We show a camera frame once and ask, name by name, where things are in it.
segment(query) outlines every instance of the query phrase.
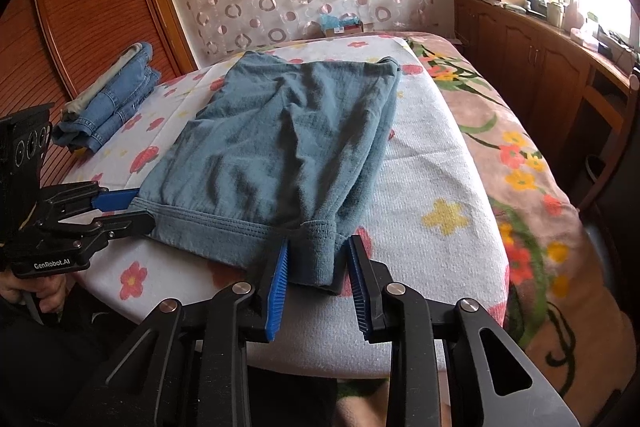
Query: wooden wardrobe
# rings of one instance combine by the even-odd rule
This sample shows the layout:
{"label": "wooden wardrobe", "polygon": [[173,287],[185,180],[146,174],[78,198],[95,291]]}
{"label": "wooden wardrobe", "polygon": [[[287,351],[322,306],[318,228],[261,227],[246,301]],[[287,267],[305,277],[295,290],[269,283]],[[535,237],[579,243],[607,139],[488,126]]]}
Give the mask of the wooden wardrobe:
{"label": "wooden wardrobe", "polygon": [[[161,82],[196,69],[171,0],[11,0],[0,18],[0,116],[54,102],[89,86],[128,46],[153,46]],[[42,184],[59,183],[74,161],[51,146]]]}

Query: white blanket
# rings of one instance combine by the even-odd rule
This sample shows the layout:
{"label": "white blanket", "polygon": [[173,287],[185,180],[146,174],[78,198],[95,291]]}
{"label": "white blanket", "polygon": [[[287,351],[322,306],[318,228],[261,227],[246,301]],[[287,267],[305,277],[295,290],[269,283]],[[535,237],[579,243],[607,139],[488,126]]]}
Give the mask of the white blanket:
{"label": "white blanket", "polygon": [[[406,43],[361,36],[295,44],[273,52],[292,62],[377,61],[403,65],[398,107],[370,208],[357,232],[395,280],[425,297],[476,298],[502,322],[508,264],[484,188],[438,88]],[[185,123],[203,108],[237,57],[156,87],[132,118],[66,182],[97,179],[111,189],[139,187]],[[159,301],[210,298],[238,270],[208,263],[146,238],[112,241],[78,274],[94,295],[141,321]],[[438,367],[444,353],[436,343]],[[341,296],[289,287],[282,327],[271,344],[250,344],[248,362],[275,371],[338,378],[384,377],[390,345],[369,345],[358,330],[349,285]]]}

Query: folded clothes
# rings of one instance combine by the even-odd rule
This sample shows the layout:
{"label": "folded clothes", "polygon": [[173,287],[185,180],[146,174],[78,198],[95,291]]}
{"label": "folded clothes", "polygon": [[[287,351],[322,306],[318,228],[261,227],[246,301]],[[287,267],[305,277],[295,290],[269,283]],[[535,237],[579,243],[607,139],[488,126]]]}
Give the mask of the folded clothes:
{"label": "folded clothes", "polygon": [[53,127],[54,144],[96,152],[136,113],[160,79],[159,71],[147,65],[151,44],[140,44],[139,51],[95,93],[75,120],[63,120]]}
{"label": "folded clothes", "polygon": [[151,237],[247,268],[290,240],[289,280],[339,291],[340,247],[369,203],[399,66],[289,64],[247,52],[130,205]]}
{"label": "folded clothes", "polygon": [[91,86],[87,87],[71,102],[66,102],[62,106],[62,120],[70,121],[78,118],[80,113],[89,105],[89,102],[95,98],[95,95],[141,50],[142,44],[140,42],[130,45],[108,70],[95,79]]}

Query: yellow flower pattern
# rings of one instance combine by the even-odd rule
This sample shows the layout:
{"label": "yellow flower pattern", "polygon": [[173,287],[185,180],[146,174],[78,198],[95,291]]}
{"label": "yellow flower pattern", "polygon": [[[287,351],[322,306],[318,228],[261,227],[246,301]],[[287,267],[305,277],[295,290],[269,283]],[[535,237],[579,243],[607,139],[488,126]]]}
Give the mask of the yellow flower pattern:
{"label": "yellow flower pattern", "polygon": [[533,190],[536,188],[536,179],[533,177],[533,174],[522,172],[520,169],[511,171],[511,174],[507,174],[504,177],[504,180],[518,191],[528,189]]}
{"label": "yellow flower pattern", "polygon": [[498,230],[500,230],[500,237],[502,238],[502,243],[505,247],[509,247],[513,245],[513,237],[511,237],[511,232],[513,232],[513,227],[510,223],[500,223],[498,225]]}
{"label": "yellow flower pattern", "polygon": [[450,82],[452,80],[457,79],[457,75],[455,73],[442,73],[442,74],[438,74],[436,77],[434,77],[433,80],[437,80],[438,82],[441,80]]}
{"label": "yellow flower pattern", "polygon": [[566,275],[555,277],[551,283],[551,293],[559,299],[564,299],[569,293],[569,277]]}
{"label": "yellow flower pattern", "polygon": [[538,172],[542,172],[546,167],[545,161],[542,158],[536,158],[535,156],[531,155],[529,155],[525,163],[527,167],[531,167],[533,170]]}
{"label": "yellow flower pattern", "polygon": [[567,255],[569,254],[569,247],[564,243],[558,241],[552,241],[546,246],[546,254],[549,259],[556,261],[556,263],[564,263]]}
{"label": "yellow flower pattern", "polygon": [[462,216],[460,203],[447,203],[444,198],[438,198],[433,202],[433,211],[422,216],[425,227],[440,227],[442,235],[451,235],[457,228],[466,227],[469,220]]}
{"label": "yellow flower pattern", "polygon": [[517,145],[518,147],[526,147],[529,145],[525,137],[518,131],[505,131],[502,133],[502,139],[505,142]]}

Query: gray fabric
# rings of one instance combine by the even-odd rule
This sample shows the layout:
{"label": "gray fabric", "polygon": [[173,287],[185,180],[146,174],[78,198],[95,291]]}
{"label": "gray fabric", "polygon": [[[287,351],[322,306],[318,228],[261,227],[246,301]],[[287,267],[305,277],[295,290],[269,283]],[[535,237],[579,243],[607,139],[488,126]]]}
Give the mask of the gray fabric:
{"label": "gray fabric", "polygon": [[289,280],[338,291],[335,262],[382,164],[399,66],[247,52],[132,202],[151,237],[247,268],[290,239]]}

